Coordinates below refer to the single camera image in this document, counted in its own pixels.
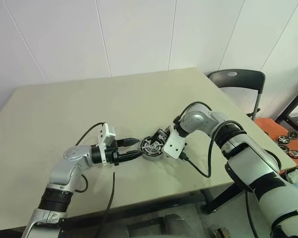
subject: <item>table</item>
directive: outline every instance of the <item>table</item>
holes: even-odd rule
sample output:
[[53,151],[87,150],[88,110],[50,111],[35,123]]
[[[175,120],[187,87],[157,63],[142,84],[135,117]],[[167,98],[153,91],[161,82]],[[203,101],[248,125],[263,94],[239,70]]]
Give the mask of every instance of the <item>table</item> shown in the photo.
[[[295,165],[197,68],[24,86],[0,112],[0,230],[26,225],[53,165],[91,125],[106,121],[116,128],[117,139],[142,139],[168,126],[193,101],[203,101],[241,123],[258,144],[280,158],[283,169]],[[82,144],[95,142],[94,130]],[[203,171],[207,171],[209,142],[205,134],[196,132],[188,137],[185,149]],[[232,182],[224,169],[226,159],[216,146],[212,158],[209,179],[190,164],[171,158],[153,162],[141,157],[117,167],[97,165],[84,173],[89,189],[72,197],[68,214],[104,210],[113,171],[116,188],[112,207]]]

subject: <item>black chair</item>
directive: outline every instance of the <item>black chair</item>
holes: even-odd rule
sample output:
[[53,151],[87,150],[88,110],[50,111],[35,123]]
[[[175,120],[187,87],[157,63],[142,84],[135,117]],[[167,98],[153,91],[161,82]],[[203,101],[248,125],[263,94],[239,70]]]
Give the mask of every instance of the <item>black chair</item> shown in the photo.
[[258,105],[265,83],[264,73],[247,69],[225,69],[210,73],[208,78],[219,88],[238,87],[257,90],[254,111],[247,114],[255,120],[256,113],[260,111]]

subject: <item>robotic arm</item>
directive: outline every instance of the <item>robotic arm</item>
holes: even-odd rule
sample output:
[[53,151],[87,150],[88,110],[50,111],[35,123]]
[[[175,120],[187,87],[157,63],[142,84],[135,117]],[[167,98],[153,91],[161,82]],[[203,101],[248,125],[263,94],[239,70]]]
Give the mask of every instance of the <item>robotic arm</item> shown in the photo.
[[114,163],[137,158],[140,151],[119,154],[118,147],[139,142],[134,138],[115,140],[115,129],[104,123],[98,136],[98,144],[74,146],[54,166],[41,202],[31,216],[22,238],[55,238],[59,236],[60,224],[67,217],[67,208],[76,190],[81,174],[96,164]]
[[[196,130],[203,131],[227,158],[225,169],[234,182],[255,193],[271,226],[271,237],[298,238],[298,189],[279,176],[278,158],[262,149],[236,123],[203,103],[192,103],[184,112],[164,133],[163,153],[174,159],[181,157],[185,138]],[[158,137],[155,134],[151,143]]]

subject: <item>black cable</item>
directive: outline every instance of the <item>black cable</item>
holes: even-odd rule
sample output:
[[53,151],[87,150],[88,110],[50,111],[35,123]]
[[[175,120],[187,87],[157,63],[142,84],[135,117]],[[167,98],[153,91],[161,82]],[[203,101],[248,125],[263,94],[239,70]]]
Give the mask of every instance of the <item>black cable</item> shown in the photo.
[[[98,125],[104,125],[104,122],[99,122],[99,123],[93,125],[90,129],[88,129],[88,130],[84,133],[84,135],[81,136],[81,138],[78,140],[78,142],[75,144],[75,146],[79,145],[80,142],[84,139],[84,137],[85,137],[85,136],[86,136],[92,129],[94,129],[94,128],[97,127]],[[82,192],[86,192],[87,189],[88,189],[88,180],[87,180],[86,176],[83,175],[83,174],[82,174],[81,176],[83,177],[83,179],[84,179],[85,182],[86,182],[86,187],[85,187],[85,189],[83,189],[83,190],[75,189],[75,192],[80,192],[80,193],[82,193]]]
[[219,130],[229,124],[229,123],[234,123],[235,125],[237,125],[241,130],[243,130],[243,127],[236,121],[234,120],[227,120],[224,121],[223,123],[221,123],[217,129],[214,131],[212,137],[211,137],[211,141],[210,141],[210,145],[209,145],[209,152],[208,152],[208,174],[203,173],[188,157],[183,158],[184,160],[188,161],[190,163],[190,165],[192,165],[202,176],[209,178],[211,177],[211,156],[212,156],[212,148],[213,148],[213,144],[214,144],[214,140],[216,135],[218,134]]
[[87,180],[87,178],[86,178],[86,176],[85,175],[83,175],[83,174],[81,174],[81,176],[83,177],[83,179],[85,180],[85,183],[86,183],[86,187],[83,189],[83,190],[78,190],[78,189],[75,189],[75,192],[86,192],[87,191],[87,189],[88,189],[88,180]]
[[209,178],[208,175],[206,175],[205,173],[203,173],[189,158],[187,159],[187,161],[190,163],[190,165],[192,165],[201,175],[203,175],[206,178]]
[[78,140],[78,142],[75,144],[75,146],[77,146],[78,144],[80,144],[80,142],[84,139],[84,137],[92,130],[94,129],[95,127],[97,127],[98,125],[104,125],[104,122],[99,122],[95,125],[93,125],[90,129],[88,129],[84,135],[81,136],[81,138]]
[[212,111],[212,109],[206,103],[203,103],[203,102],[193,102],[193,103],[190,103],[189,105],[187,105],[187,107],[181,112],[181,114],[180,114],[179,117],[181,118],[182,115],[185,113],[186,110],[188,110],[189,107],[191,107],[192,105],[197,104],[197,103],[206,106],[210,111]]
[[250,212],[249,212],[248,192],[247,191],[245,191],[245,202],[246,202],[246,212],[247,212],[247,217],[248,217],[248,220],[249,220],[250,227],[252,229],[252,232],[254,234],[254,237],[255,238],[258,238],[257,232],[256,232],[255,227],[254,227],[254,224],[253,224],[252,217],[250,216]]
[[97,232],[96,232],[94,238],[98,238],[98,237],[99,237],[99,234],[100,234],[101,230],[102,230],[103,227],[104,227],[104,224],[105,224],[105,222],[106,222],[107,216],[108,216],[108,214],[109,214],[109,209],[110,209],[111,204],[112,204],[112,202],[113,202],[114,193],[115,193],[115,172],[113,173],[113,188],[112,188],[112,190],[111,190],[110,199],[109,199],[109,202],[108,202],[106,211],[105,211],[105,213],[104,213],[103,219],[102,219],[102,221],[101,221],[101,223],[100,223],[100,225],[99,225],[99,227],[98,227],[98,230],[97,230]]
[[281,170],[282,169],[282,163],[280,162],[280,160],[279,160],[279,158],[273,153],[273,152],[271,152],[271,151],[269,151],[269,150],[265,150],[268,154],[270,154],[271,156],[273,156],[274,157],[274,159],[276,160],[276,162],[277,162],[277,164],[278,164],[278,168],[279,168],[279,170]]

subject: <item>chair leg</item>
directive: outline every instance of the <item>chair leg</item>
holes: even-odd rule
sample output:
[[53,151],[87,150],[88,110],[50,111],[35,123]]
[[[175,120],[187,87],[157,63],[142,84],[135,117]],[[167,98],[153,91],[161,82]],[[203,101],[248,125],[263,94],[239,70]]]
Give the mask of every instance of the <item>chair leg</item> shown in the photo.
[[260,97],[262,96],[261,93],[257,94],[257,98],[256,98],[256,102],[255,102],[255,107],[254,107],[254,111],[253,111],[253,116],[252,116],[252,120],[256,119],[256,113],[257,113],[257,109],[258,109],[258,105],[259,105],[259,101],[260,101]]
[[239,195],[243,192],[243,189],[237,186],[236,183],[233,183],[229,188],[217,196],[213,201],[205,204],[201,207],[202,211],[206,214],[213,213],[224,203],[228,202],[233,197]]

